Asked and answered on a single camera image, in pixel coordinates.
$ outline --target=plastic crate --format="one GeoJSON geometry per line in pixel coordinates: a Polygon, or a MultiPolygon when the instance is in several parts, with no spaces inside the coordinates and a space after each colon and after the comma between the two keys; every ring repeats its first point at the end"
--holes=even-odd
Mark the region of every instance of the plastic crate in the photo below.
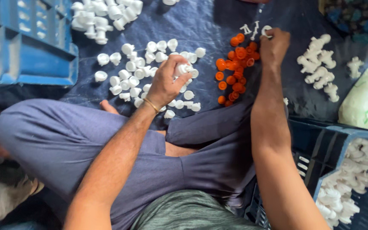
{"type": "MultiPolygon", "coordinates": [[[[355,138],[368,139],[368,130],[311,119],[292,118],[289,127],[296,167],[314,200],[322,180],[340,168],[351,141],[355,138]]],[[[352,217],[352,224],[340,223],[335,229],[368,229],[368,188],[365,194],[352,191],[352,199],[360,207],[360,213],[352,217]]],[[[257,184],[253,185],[252,199],[244,218],[270,229],[257,184]]]]}
{"type": "Polygon", "coordinates": [[[78,55],[70,0],[0,0],[0,84],[71,86],[78,55]]]}

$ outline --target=orange plastic cap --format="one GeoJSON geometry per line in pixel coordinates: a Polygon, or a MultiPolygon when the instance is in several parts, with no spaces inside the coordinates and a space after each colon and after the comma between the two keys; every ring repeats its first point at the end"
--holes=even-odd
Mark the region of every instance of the orange plastic cap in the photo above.
{"type": "Polygon", "coordinates": [[[227,83],[225,81],[220,81],[218,88],[220,88],[220,90],[225,90],[227,88],[227,83]]]}

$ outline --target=man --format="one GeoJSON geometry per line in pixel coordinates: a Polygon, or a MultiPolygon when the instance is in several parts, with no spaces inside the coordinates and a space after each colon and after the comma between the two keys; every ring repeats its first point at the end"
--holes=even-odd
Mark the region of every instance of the man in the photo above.
{"type": "Polygon", "coordinates": [[[263,73],[252,110],[242,102],[171,121],[167,132],[148,130],[191,78],[173,81],[177,63],[187,60],[170,55],[148,101],[130,119],[106,101],[102,107],[109,112],[25,101],[2,112],[0,143],[25,170],[72,201],[67,230],[258,229],[217,202],[240,206],[254,170],[274,229],[326,230],[291,154],[280,80],[290,35],[280,29],[267,34],[273,38],[261,37],[263,73]]]}

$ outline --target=bracelet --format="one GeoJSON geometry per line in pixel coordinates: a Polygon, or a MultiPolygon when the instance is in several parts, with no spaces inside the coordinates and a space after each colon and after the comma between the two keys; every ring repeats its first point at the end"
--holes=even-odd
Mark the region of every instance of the bracelet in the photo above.
{"type": "Polygon", "coordinates": [[[160,110],[158,110],[157,107],[153,103],[151,103],[149,99],[144,98],[143,100],[149,103],[156,110],[156,114],[160,112],[160,110]]]}

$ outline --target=white plastic spout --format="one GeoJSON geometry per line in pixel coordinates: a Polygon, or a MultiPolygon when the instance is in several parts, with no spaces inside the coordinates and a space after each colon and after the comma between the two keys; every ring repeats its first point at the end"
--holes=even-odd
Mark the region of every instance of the white plastic spout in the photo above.
{"type": "Polygon", "coordinates": [[[177,39],[170,39],[168,42],[167,42],[167,46],[168,48],[171,50],[171,52],[175,52],[177,46],[178,46],[178,41],[177,39]]]}

